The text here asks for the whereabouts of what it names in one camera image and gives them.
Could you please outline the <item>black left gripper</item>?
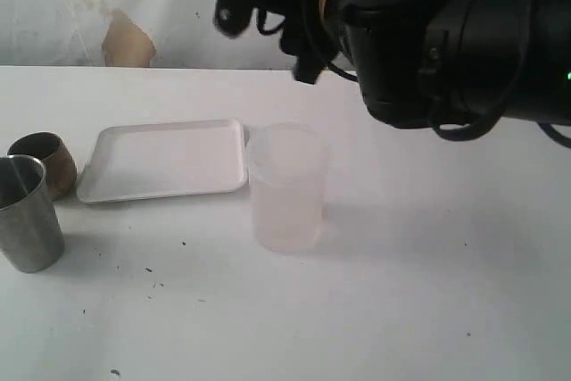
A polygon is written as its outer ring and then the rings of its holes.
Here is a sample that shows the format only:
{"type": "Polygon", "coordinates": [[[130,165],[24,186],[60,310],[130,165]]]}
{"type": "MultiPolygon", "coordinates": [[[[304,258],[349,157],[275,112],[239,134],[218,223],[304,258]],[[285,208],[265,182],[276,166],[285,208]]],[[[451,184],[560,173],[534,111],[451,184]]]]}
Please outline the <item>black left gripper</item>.
{"type": "Polygon", "coordinates": [[[324,69],[358,83],[373,118],[399,129],[427,128],[430,103],[417,75],[426,29],[448,0],[257,0],[284,17],[280,50],[296,81],[324,69]]]}

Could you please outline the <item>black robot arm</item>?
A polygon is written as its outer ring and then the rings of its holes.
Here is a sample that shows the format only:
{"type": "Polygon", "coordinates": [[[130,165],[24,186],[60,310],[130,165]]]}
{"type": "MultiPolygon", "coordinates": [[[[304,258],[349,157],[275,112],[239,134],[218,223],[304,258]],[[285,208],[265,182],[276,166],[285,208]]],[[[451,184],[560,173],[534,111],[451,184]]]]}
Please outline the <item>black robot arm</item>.
{"type": "Polygon", "coordinates": [[[504,117],[570,122],[570,0],[257,0],[284,16],[314,82],[337,55],[368,113],[449,141],[504,117]]]}

